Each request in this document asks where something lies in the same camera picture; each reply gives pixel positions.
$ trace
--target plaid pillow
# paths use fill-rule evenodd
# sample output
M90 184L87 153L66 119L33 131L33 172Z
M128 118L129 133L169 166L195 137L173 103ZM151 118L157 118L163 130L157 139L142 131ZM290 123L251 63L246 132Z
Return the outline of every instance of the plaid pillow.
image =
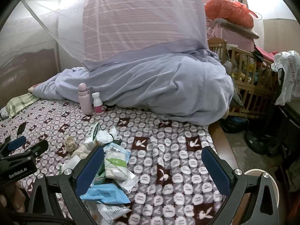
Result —
M35 103L38 100L39 98L31 93L12 98L6 105L9 118L14 117L25 107L30 106L32 103Z

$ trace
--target concrete floor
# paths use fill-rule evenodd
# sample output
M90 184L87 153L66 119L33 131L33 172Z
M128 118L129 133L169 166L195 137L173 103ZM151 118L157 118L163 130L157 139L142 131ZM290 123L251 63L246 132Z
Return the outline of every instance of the concrete floor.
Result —
M268 172L275 179L279 189L279 224L284 225L285 218L287 216L287 211L285 208L285 197L282 185L276 180L274 175L274 171L277 170L277 167L273 167L275 165L279 165L282 161L282 158L281 156L269 158L266 155L259 155L253 152L244 141L244 134L244 131L236 134L225 133L236 161L243 172L250 169L262 169Z

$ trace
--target patterned blanket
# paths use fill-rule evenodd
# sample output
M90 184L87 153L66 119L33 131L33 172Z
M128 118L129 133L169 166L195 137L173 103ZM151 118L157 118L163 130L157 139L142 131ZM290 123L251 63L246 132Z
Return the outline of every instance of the patterned blanket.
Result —
M206 225L222 204L222 195L201 161L203 147L214 149L208 126L162 121L149 111L119 107L107 108L102 115L83 115L75 102L40 100L0 122L0 141L8 135L15 139L23 122L27 122L23 133L27 142L15 153L40 140L49 142L48 151L37 158L38 171L21 181L29 195L38 173L57 175L70 158L64 140L72 136L81 145L89 126L100 122L103 130L116 126L122 146L131 150L128 169L139 177L128 195L132 212L116 224ZM58 199L69 216L59 194Z

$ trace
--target wooden headboard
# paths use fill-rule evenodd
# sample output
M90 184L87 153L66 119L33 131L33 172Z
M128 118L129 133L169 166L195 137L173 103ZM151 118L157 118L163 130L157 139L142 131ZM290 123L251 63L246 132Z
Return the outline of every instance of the wooden headboard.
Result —
M14 56L0 67L0 108L58 73L54 49Z

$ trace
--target pink label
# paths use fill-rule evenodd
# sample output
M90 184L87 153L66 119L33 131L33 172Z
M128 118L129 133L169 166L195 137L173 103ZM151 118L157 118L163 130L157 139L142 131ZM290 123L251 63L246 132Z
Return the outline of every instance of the pink label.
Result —
M95 106L94 110L95 110L96 113L103 113L104 112L104 107L103 107L103 105Z

